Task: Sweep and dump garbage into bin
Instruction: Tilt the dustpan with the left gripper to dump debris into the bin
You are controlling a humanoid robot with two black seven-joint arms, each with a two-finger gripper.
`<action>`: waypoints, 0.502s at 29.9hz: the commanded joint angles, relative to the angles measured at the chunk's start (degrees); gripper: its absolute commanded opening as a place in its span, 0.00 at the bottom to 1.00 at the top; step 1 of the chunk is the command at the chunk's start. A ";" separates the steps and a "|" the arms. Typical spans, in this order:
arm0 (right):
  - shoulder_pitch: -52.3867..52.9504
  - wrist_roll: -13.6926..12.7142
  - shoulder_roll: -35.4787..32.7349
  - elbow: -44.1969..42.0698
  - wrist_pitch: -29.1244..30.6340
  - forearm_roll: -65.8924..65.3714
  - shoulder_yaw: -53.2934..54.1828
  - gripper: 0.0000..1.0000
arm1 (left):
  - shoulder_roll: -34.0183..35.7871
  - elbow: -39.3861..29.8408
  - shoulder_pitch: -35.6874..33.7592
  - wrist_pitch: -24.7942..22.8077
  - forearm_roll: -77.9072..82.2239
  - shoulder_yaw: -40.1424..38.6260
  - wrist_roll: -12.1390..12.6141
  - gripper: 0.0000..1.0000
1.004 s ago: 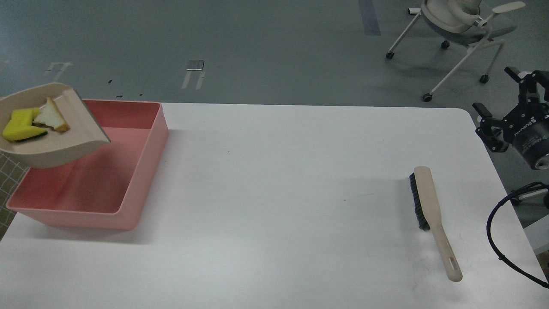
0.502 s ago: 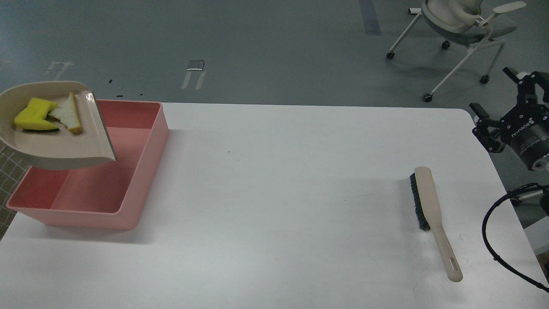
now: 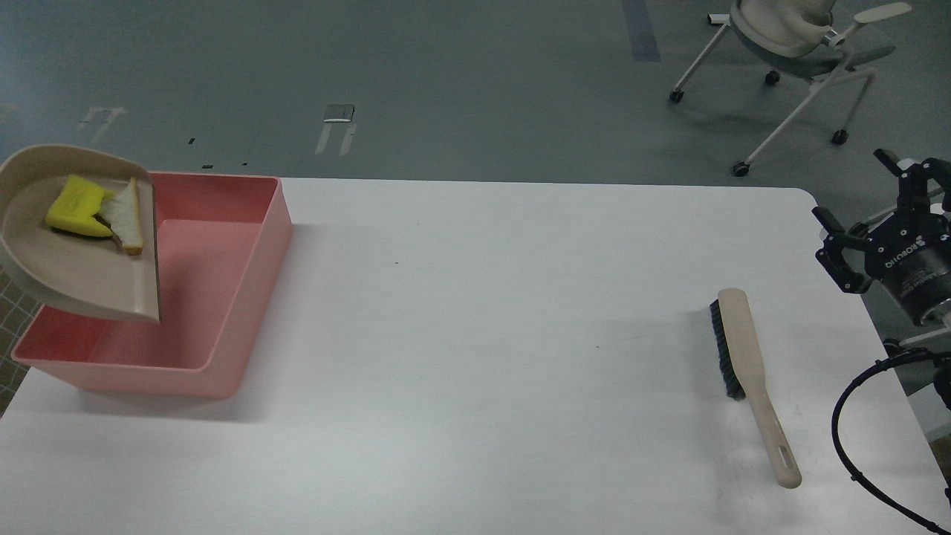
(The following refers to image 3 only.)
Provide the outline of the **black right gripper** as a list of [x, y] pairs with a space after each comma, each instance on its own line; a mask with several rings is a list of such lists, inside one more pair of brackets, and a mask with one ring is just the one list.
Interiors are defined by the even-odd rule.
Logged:
[[[873, 155], [899, 181], [894, 214], [865, 237], [850, 233], [825, 207], [813, 207], [812, 216], [826, 232], [815, 258], [844, 294], [865, 294], [874, 279], [914, 325], [948, 326], [949, 220], [943, 213], [931, 213], [928, 183], [938, 185], [942, 210], [948, 213], [950, 163], [934, 157], [921, 162], [901, 160], [887, 149], [876, 149]], [[899, 223], [917, 227], [913, 230]], [[866, 252], [869, 276], [853, 270], [844, 250]]]

